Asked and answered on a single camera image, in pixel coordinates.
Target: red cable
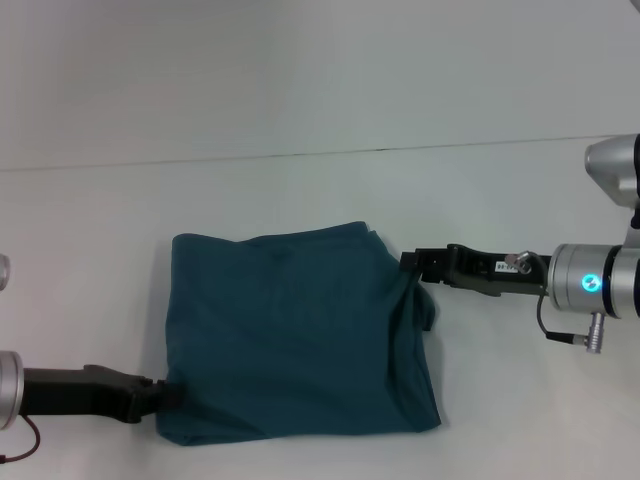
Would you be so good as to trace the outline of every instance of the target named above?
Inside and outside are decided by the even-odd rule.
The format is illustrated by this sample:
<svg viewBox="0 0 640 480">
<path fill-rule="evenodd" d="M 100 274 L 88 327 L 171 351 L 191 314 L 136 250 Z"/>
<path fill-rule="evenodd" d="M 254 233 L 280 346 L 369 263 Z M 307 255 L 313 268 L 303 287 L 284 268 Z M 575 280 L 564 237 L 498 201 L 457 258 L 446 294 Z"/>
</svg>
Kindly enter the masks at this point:
<svg viewBox="0 0 640 480">
<path fill-rule="evenodd" d="M 27 453 L 23 453 L 22 455 L 18 455 L 17 457 L 7 457 L 5 455 L 0 455 L 0 464 L 24 460 L 25 458 L 30 457 L 31 455 L 36 453 L 36 450 L 38 450 L 38 447 L 40 446 L 40 431 L 38 430 L 38 427 L 36 427 L 36 424 L 33 423 L 33 421 L 26 415 L 23 415 L 22 418 L 24 418 L 24 421 L 27 422 L 33 430 L 33 433 L 36 436 L 36 443 Z"/>
</svg>

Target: teal cloth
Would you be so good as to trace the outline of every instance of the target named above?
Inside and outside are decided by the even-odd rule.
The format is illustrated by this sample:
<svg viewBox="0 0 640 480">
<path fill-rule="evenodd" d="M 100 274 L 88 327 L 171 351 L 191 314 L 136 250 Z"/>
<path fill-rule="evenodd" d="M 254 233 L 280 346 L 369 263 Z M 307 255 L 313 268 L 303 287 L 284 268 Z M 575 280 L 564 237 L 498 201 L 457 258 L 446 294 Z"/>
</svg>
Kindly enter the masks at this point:
<svg viewBox="0 0 640 480">
<path fill-rule="evenodd" d="M 180 445 L 421 432 L 440 418 L 422 330 L 434 307 L 362 223 L 230 242 L 173 240 L 168 381 Z"/>
</svg>

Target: metal connector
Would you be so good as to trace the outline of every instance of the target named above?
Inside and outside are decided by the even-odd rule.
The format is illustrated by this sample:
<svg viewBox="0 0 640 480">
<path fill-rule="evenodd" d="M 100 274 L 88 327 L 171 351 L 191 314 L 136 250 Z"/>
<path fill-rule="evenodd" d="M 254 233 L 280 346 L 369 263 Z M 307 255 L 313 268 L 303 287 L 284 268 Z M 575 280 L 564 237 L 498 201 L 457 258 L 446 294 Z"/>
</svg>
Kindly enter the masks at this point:
<svg viewBox="0 0 640 480">
<path fill-rule="evenodd" d="M 604 340 L 604 314 L 594 313 L 591 316 L 591 327 L 587 337 L 587 352 L 600 353 Z"/>
<path fill-rule="evenodd" d="M 519 254 L 511 253 L 504 257 L 504 261 L 507 265 L 515 268 L 518 272 L 527 275 L 531 272 L 531 265 L 529 265 L 528 260 L 531 258 L 530 252 L 522 252 Z"/>
</svg>

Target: silver cylindrical joint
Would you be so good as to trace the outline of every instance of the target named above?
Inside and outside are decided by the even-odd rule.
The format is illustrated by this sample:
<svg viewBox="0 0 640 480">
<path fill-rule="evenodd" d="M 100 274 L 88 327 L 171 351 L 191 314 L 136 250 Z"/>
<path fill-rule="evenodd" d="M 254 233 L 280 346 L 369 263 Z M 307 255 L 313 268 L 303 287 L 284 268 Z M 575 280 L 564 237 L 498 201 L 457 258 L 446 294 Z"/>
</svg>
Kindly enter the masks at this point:
<svg viewBox="0 0 640 480">
<path fill-rule="evenodd" d="M 621 207 L 640 206 L 634 161 L 637 137 L 634 134 L 609 138 L 589 146 L 585 153 L 587 173 Z"/>
<path fill-rule="evenodd" d="M 9 428 L 20 413 L 24 391 L 22 360 L 16 352 L 0 352 L 0 430 Z"/>
<path fill-rule="evenodd" d="M 589 327 L 589 336 L 587 337 L 587 352 L 600 353 L 603 340 L 604 315 L 602 313 L 594 313 L 591 317 L 591 327 Z"/>
<path fill-rule="evenodd" d="M 0 292 L 7 288 L 10 273 L 11 263 L 9 263 L 9 257 L 0 254 Z"/>
<path fill-rule="evenodd" d="M 612 245 L 560 245 L 549 264 L 548 291 L 558 310 L 607 313 L 605 275 Z"/>
<path fill-rule="evenodd" d="M 611 302 L 619 318 L 640 316 L 640 249 L 621 248 L 611 270 Z"/>
</svg>

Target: cable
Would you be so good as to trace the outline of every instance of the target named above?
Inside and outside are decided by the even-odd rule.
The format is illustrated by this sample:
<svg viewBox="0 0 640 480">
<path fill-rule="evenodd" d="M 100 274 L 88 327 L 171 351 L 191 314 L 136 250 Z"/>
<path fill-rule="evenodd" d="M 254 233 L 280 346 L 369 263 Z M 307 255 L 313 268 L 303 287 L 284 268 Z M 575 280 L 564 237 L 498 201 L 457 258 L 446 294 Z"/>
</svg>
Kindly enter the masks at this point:
<svg viewBox="0 0 640 480">
<path fill-rule="evenodd" d="M 38 447 L 40 446 L 40 430 L 38 430 L 36 424 L 33 423 L 33 421 L 26 415 L 23 415 L 22 418 L 24 418 L 24 421 L 27 422 L 33 430 L 33 433 L 36 436 L 36 443 L 27 453 L 23 453 L 22 455 L 18 455 L 17 457 L 7 457 L 6 455 L 0 455 L 0 464 L 24 460 L 25 458 L 30 457 L 31 455 L 36 453 L 36 450 L 38 450 Z"/>
<path fill-rule="evenodd" d="M 542 291 L 540 292 L 540 297 L 538 297 L 538 306 L 536 307 L 536 318 L 538 320 L 538 326 L 547 340 L 553 340 L 554 342 L 568 343 L 570 345 L 584 345 L 586 336 L 579 335 L 576 333 L 564 333 L 564 332 L 550 332 L 545 327 L 544 322 L 542 321 L 542 302 L 544 302 L 544 297 L 547 295 L 547 286 L 548 286 L 548 274 L 549 267 L 545 263 L 544 260 L 534 252 L 527 252 L 528 255 L 538 262 L 540 265 L 540 270 L 542 272 Z"/>
<path fill-rule="evenodd" d="M 538 325 L 540 326 L 540 330 L 547 335 L 549 330 L 544 326 L 544 322 L 542 321 L 542 302 L 544 302 L 544 294 L 538 297 L 538 308 L 536 310 L 536 316 L 538 317 Z"/>
<path fill-rule="evenodd" d="M 542 330 L 545 336 L 547 336 L 549 334 L 549 330 L 547 330 L 547 327 L 544 326 L 544 322 L 542 321 L 542 302 L 544 302 L 544 297 L 547 295 L 549 267 L 547 267 L 547 264 L 544 262 L 544 260 L 542 260 L 542 258 L 540 258 L 540 255 L 538 255 L 537 253 L 529 252 L 529 255 L 535 258 L 535 260 L 538 262 L 538 265 L 540 265 L 540 270 L 542 272 L 542 292 L 540 292 L 540 297 L 538 297 L 536 317 L 538 318 L 538 326 L 540 327 L 540 330 Z"/>
</svg>

